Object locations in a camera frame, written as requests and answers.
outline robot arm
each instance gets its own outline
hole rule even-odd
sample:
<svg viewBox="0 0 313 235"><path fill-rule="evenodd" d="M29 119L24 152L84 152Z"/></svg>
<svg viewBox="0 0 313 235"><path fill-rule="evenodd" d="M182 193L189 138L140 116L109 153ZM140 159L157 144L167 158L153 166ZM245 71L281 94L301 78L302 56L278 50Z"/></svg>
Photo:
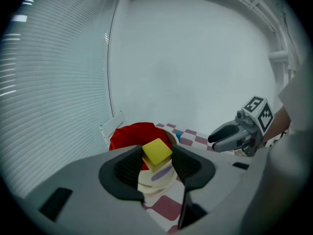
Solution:
<svg viewBox="0 0 313 235"><path fill-rule="evenodd" d="M270 228L307 182L312 135L285 136L253 159L173 145L172 164L185 186L177 234ZM136 189L141 156L138 145L74 161L18 203L47 234L165 234Z"/></svg>
<svg viewBox="0 0 313 235"><path fill-rule="evenodd" d="M214 143L212 148L218 152L241 148L247 156L254 156L273 120L274 114L266 98L254 96L237 111L234 121L217 128L208 141Z"/></svg>

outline white surface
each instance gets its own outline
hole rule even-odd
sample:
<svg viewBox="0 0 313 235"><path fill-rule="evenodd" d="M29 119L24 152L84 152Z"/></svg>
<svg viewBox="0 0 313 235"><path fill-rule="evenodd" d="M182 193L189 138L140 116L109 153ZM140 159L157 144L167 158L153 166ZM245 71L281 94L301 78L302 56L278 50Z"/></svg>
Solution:
<svg viewBox="0 0 313 235"><path fill-rule="evenodd" d="M111 118L108 122L99 126L100 131L102 133L102 137L109 149L110 147L110 137L114 133L114 131L123 123L124 114L123 112L119 112L118 115Z"/></svg>
<svg viewBox="0 0 313 235"><path fill-rule="evenodd" d="M274 51L268 54L268 58L274 62L287 62L288 52L286 50Z"/></svg>
<svg viewBox="0 0 313 235"><path fill-rule="evenodd" d="M129 123L211 133L253 95L273 103L269 43L239 13L203 0L135 0L124 27L111 79L115 112Z"/></svg>
<svg viewBox="0 0 313 235"><path fill-rule="evenodd" d="M14 21L14 22L26 22L27 21L27 16L26 15L15 15L12 18L12 21Z"/></svg>
<svg viewBox="0 0 313 235"><path fill-rule="evenodd" d="M167 127L167 126L164 126L164 127L156 126L156 128L165 131L165 133L166 133L167 136L171 135L171 136L173 137L173 139L175 139L175 142L176 142L176 143L172 143L172 144L177 144L177 143L179 143L178 138L176 137L176 134L174 134L174 133L172 132L172 130L168 131L166 127Z"/></svg>

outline yellow sponge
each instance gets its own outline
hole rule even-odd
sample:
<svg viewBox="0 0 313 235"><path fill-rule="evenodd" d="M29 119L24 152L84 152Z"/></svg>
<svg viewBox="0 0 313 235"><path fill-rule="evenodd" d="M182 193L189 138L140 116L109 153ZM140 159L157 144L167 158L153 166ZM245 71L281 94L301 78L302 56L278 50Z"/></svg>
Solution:
<svg viewBox="0 0 313 235"><path fill-rule="evenodd" d="M173 153L161 139L145 144L142 149L144 151L142 159L152 172L157 172L167 164Z"/></svg>

